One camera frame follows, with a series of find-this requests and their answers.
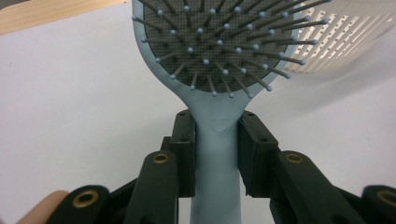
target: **hand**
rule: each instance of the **hand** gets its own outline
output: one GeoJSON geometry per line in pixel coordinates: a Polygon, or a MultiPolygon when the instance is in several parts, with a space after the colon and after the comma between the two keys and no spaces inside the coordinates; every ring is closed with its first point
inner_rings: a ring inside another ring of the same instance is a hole
{"type": "Polygon", "coordinates": [[[57,190],[48,195],[28,212],[17,224],[45,224],[68,192],[57,190]]]}

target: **black bristle pad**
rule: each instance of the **black bristle pad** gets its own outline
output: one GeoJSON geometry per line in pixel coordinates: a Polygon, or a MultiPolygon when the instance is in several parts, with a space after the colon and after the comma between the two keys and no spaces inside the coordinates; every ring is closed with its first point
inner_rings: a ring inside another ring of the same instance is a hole
{"type": "MultiPolygon", "coordinates": [[[[171,24],[169,24],[163,16],[159,16],[159,14],[154,12],[152,9],[144,7],[143,19],[163,28],[163,30],[159,32],[157,29],[146,26],[147,38],[163,39],[169,43],[165,45],[161,43],[148,42],[147,44],[150,45],[153,54],[156,58],[161,58],[164,55],[169,55],[174,52],[176,57],[169,60],[161,60],[161,66],[171,76],[176,72],[181,64],[186,64],[185,68],[176,76],[173,76],[173,78],[176,78],[181,83],[190,86],[193,81],[194,74],[198,74],[194,86],[196,90],[200,91],[212,92],[207,81],[208,76],[211,77],[215,90],[218,93],[229,91],[227,90],[226,85],[224,85],[224,80],[227,82],[231,91],[239,91],[242,89],[240,83],[238,83],[236,79],[242,82],[246,87],[257,83],[257,78],[263,79],[270,73],[270,71],[249,63],[244,63],[243,61],[251,60],[257,63],[265,63],[270,67],[276,67],[280,60],[277,58],[269,58],[267,56],[254,54],[254,48],[247,49],[246,46],[259,45],[260,51],[273,53],[284,52],[287,46],[276,44],[261,45],[261,42],[265,39],[279,39],[291,36],[291,31],[282,32],[280,30],[275,30],[275,34],[273,36],[266,36],[247,41],[247,36],[249,35],[268,32],[268,27],[262,27],[257,30],[254,28],[255,24],[271,20],[275,16],[271,15],[271,10],[285,6],[288,3],[287,1],[283,1],[276,4],[275,7],[269,8],[265,11],[264,18],[251,23],[253,25],[252,30],[246,28],[246,31],[244,30],[244,32],[241,32],[238,35],[230,34],[234,34],[236,31],[241,29],[238,27],[239,24],[259,15],[260,11],[258,10],[260,10],[260,8],[265,8],[277,1],[262,0],[257,6],[251,9],[248,14],[244,14],[244,8],[256,3],[257,0],[243,1],[240,5],[241,12],[235,14],[235,16],[228,21],[230,28],[222,32],[219,32],[219,30],[224,25],[224,19],[233,13],[230,12],[228,8],[235,5],[235,2],[238,2],[237,0],[226,0],[224,2],[213,0],[205,1],[204,12],[200,12],[202,1],[189,1],[187,5],[188,9],[186,10],[185,1],[168,0],[167,2],[176,10],[175,14],[170,11],[169,7],[163,0],[145,0],[145,2],[149,2],[151,5],[154,5],[156,8],[161,10],[163,15],[166,16],[167,19],[171,20],[177,27],[175,30],[177,34],[172,35],[171,31],[174,30],[174,28],[171,24]],[[216,10],[216,8],[219,7],[220,3],[223,4],[221,6],[221,10],[218,11],[216,15],[211,16],[209,12],[210,9],[212,9],[213,12],[213,10],[216,10]],[[186,13],[191,18],[191,26],[188,26],[186,13]],[[204,23],[209,17],[211,17],[209,24],[204,26],[204,23]],[[204,30],[202,34],[197,34],[197,30],[199,28],[204,30]],[[242,52],[237,53],[237,48],[241,48],[242,52]],[[208,59],[209,64],[204,64],[203,59],[208,59]],[[221,67],[227,70],[227,72],[221,72],[216,64],[220,64],[221,67]],[[232,66],[232,64],[236,64],[241,68],[246,68],[249,72],[249,76],[238,70],[235,66],[232,66]]],[[[287,17],[285,20],[279,20],[271,23],[270,25],[274,26],[287,21],[292,21],[292,16],[287,17]]]]}

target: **white basket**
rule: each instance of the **white basket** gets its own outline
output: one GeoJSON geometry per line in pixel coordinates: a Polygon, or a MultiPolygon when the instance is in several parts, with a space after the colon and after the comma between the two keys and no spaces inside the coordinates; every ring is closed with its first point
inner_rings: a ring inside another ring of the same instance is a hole
{"type": "Polygon", "coordinates": [[[288,63],[286,69],[292,72],[328,71],[355,60],[395,26],[396,0],[333,0],[301,14],[307,15],[311,21],[329,19],[330,23],[300,29],[299,40],[317,39],[318,44],[296,48],[291,57],[306,60],[306,65],[288,63]]]}

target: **wooden edge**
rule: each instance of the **wooden edge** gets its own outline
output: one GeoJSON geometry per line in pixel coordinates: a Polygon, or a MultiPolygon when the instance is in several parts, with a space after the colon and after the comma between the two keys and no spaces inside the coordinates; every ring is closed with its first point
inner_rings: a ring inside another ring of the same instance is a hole
{"type": "Polygon", "coordinates": [[[0,10],[0,35],[131,0],[31,0],[0,10]]]}

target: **blue hairbrush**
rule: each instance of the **blue hairbrush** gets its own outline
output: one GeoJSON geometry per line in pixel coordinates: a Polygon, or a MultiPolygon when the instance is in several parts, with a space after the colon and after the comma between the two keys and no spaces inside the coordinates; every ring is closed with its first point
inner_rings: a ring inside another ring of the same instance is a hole
{"type": "Polygon", "coordinates": [[[134,35],[148,68],[196,121],[192,224],[240,224],[237,122],[250,100],[283,72],[298,29],[326,24],[299,18],[318,0],[135,0],[134,35]]]}

